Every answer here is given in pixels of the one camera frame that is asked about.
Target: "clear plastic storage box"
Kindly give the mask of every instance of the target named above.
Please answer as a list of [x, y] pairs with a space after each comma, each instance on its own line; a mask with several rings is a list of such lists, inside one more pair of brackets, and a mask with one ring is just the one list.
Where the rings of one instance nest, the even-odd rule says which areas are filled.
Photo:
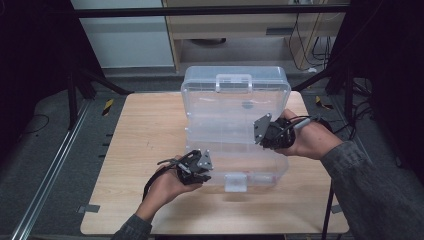
[[209, 150], [214, 170], [206, 184], [227, 192], [274, 185], [288, 169], [287, 157], [254, 142], [253, 123], [282, 113], [291, 88], [280, 67], [192, 66], [181, 92], [188, 126], [187, 152]]

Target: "human hand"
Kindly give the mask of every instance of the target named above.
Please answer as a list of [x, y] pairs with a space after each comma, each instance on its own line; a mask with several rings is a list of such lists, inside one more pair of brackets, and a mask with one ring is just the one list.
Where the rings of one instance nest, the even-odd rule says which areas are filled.
[[170, 169], [159, 176], [150, 186], [146, 198], [137, 209], [136, 215], [145, 221], [151, 221], [156, 212], [174, 200], [178, 195], [194, 191], [202, 186], [201, 183], [184, 185], [180, 182], [175, 169]]
[[[297, 117], [289, 109], [285, 109], [282, 116], [286, 119]], [[342, 143], [336, 135], [317, 122], [295, 130], [296, 140], [289, 148], [276, 149], [275, 152], [286, 156], [302, 156], [312, 159], [321, 159], [331, 149]]]

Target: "left hand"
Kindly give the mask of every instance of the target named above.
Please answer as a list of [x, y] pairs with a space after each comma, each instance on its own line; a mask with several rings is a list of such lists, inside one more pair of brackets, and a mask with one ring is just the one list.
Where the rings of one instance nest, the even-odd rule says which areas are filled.
[[136, 215], [145, 221], [151, 221], [161, 207], [174, 200], [178, 195], [192, 192], [201, 186], [201, 183], [191, 185], [182, 184], [178, 179], [177, 171], [170, 169], [153, 182], [146, 198], [137, 209]]

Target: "aluminum rail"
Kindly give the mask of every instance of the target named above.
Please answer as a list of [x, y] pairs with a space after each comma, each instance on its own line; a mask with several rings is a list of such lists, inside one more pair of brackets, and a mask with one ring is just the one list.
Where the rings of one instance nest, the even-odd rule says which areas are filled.
[[43, 208], [44, 203], [46, 202], [47, 197], [50, 194], [53, 184], [56, 181], [57, 176], [59, 175], [60, 169], [62, 168], [66, 157], [68, 156], [68, 153], [82, 126], [82, 123], [84, 122], [90, 103], [91, 102], [88, 100], [85, 100], [83, 102], [80, 109], [80, 117], [78, 121], [76, 122], [74, 128], [69, 130], [66, 134], [62, 145], [56, 153], [56, 156], [53, 159], [53, 162], [50, 165], [50, 168], [43, 179], [43, 182], [38, 188], [37, 193], [35, 194], [31, 204], [27, 208], [27, 211], [25, 212], [18, 226], [15, 228], [11, 239], [24, 240], [28, 238], [32, 227], [34, 226], [34, 223], [37, 220], [37, 217], [40, 214], [40, 211]]

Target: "gray sleeve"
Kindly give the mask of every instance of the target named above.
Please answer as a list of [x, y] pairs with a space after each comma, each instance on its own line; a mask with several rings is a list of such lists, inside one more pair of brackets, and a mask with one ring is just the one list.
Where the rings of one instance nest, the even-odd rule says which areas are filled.
[[404, 196], [356, 144], [335, 147], [321, 162], [355, 240], [424, 239], [424, 204]]
[[133, 214], [121, 229], [117, 231], [113, 240], [147, 240], [149, 238], [152, 225]]

